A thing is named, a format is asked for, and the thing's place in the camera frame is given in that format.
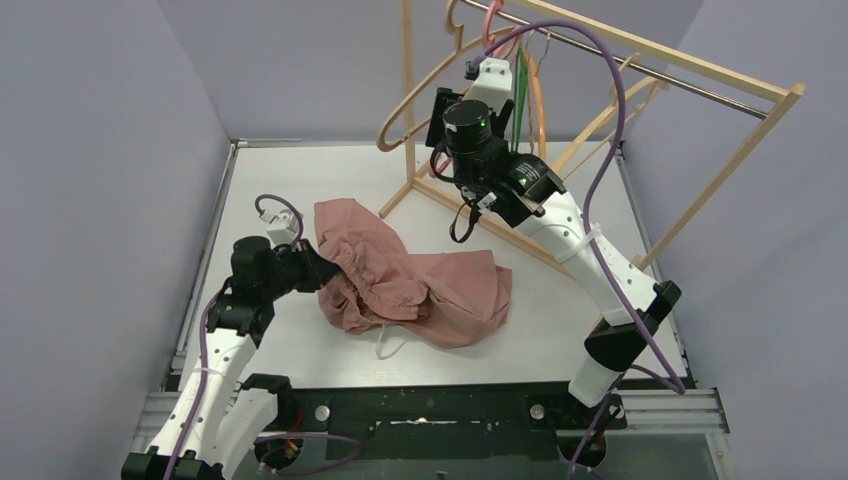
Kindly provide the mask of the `pink shorts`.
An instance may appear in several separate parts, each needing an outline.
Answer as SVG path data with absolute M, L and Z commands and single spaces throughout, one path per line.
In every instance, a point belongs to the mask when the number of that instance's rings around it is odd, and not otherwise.
M 489 250 L 410 253 L 394 229 L 350 198 L 316 203 L 314 228 L 319 253 L 341 269 L 318 293 L 336 328 L 361 334 L 401 326 L 451 349 L 507 322 L 512 272 Z

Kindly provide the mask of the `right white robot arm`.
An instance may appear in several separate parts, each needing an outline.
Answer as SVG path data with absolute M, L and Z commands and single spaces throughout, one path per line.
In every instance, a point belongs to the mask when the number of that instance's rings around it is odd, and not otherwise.
M 586 355 L 562 411 L 571 424 L 590 425 L 615 381 L 653 342 L 681 297 L 672 281 L 658 282 L 629 262 L 584 213 L 559 176 L 539 157 L 510 149 L 505 122 L 484 102 L 449 88 L 438 89 L 426 146 L 452 161 L 450 176 L 476 225 L 485 212 L 537 242 L 589 294 L 602 318 L 584 341 Z

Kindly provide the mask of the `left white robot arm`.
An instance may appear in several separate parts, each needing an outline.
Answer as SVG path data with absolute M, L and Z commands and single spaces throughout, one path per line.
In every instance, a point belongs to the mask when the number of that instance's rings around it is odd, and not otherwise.
M 242 375 L 291 293 L 315 293 L 340 267 L 301 239 L 283 247 L 249 236 L 236 241 L 231 274 L 212 297 L 199 329 L 199 357 L 168 418 L 123 479 L 229 479 L 268 427 L 285 430 L 296 411 L 287 377 Z

